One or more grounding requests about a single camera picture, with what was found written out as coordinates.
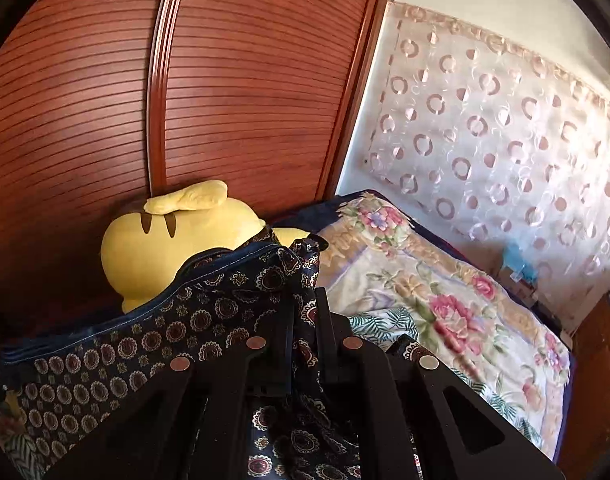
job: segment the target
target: triangular cutout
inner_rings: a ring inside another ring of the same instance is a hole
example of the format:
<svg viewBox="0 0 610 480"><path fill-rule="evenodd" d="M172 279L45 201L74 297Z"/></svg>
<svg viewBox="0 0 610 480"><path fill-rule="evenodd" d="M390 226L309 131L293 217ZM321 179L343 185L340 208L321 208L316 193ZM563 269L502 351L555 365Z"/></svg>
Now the triangular cutout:
<svg viewBox="0 0 610 480"><path fill-rule="evenodd" d="M480 413L454 386L445 388L443 394L469 454L477 454L502 443L504 440L502 431L496 428L492 421Z"/></svg>

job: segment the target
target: stuffed animal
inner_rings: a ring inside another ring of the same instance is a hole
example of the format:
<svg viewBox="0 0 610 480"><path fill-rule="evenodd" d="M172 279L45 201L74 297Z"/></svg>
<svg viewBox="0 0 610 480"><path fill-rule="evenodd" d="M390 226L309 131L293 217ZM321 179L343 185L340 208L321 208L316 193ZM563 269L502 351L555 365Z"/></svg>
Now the stuffed animal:
<svg viewBox="0 0 610 480"><path fill-rule="evenodd" d="M217 247L233 250L264 225L247 204L227 197L227 184L201 182L150 198L144 212L115 219L102 238L102 268L127 313L165 290L189 257ZM308 235L291 228L274 232L285 246Z"/></svg>

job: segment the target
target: wooden trim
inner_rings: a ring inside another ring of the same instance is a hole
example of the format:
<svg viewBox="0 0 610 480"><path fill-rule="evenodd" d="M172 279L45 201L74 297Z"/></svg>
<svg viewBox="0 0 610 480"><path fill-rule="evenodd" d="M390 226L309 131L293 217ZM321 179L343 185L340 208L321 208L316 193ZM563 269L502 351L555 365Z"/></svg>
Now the wooden trim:
<svg viewBox="0 0 610 480"><path fill-rule="evenodd" d="M336 192L344 156L347 153L367 76L370 72L371 60L376 49L376 40L386 5L387 0L367 0L354 58L342 91L332 137L318 181L316 200L330 198Z"/></svg>
<svg viewBox="0 0 610 480"><path fill-rule="evenodd" d="M169 57L181 0L160 0L149 56L147 80L146 139L147 175L151 196L166 191L165 104Z"/></svg>

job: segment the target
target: wooden furniture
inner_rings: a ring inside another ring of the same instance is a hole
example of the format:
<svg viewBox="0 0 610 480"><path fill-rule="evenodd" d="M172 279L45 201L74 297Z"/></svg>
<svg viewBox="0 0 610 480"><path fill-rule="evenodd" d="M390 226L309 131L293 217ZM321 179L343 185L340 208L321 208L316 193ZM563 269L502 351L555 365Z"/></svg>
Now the wooden furniture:
<svg viewBox="0 0 610 480"><path fill-rule="evenodd" d="M37 0L0 48L16 332L117 299L98 251L125 202L208 178L265 218L321 198L384 1Z"/></svg>
<svg viewBox="0 0 610 480"><path fill-rule="evenodd" d="M574 336L577 360L559 466L567 480L587 476L610 446L610 305L603 297Z"/></svg>

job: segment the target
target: silver rivet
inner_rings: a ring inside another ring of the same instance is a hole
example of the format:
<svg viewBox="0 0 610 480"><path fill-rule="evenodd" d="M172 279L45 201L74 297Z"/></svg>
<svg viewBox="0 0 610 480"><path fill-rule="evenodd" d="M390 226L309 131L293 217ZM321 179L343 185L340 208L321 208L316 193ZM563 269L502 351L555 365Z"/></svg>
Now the silver rivet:
<svg viewBox="0 0 610 480"><path fill-rule="evenodd" d="M172 362L169 363L172 370L175 372L184 372L189 368L189 359L185 356L179 355L178 357L174 357Z"/></svg>
<svg viewBox="0 0 610 480"><path fill-rule="evenodd" d="M424 355L418 359L418 364L421 365L425 370L435 370L438 368L440 363L433 355Z"/></svg>
<svg viewBox="0 0 610 480"><path fill-rule="evenodd" d="M250 337L247 340L246 344L247 344L247 347L251 348L252 350L260 350L261 348L264 348L266 341L264 340L264 337L255 335L253 337Z"/></svg>
<svg viewBox="0 0 610 480"><path fill-rule="evenodd" d="M356 337L355 335L346 337L342 340L342 346L348 348L349 350L357 350L362 346L362 339L360 337Z"/></svg>

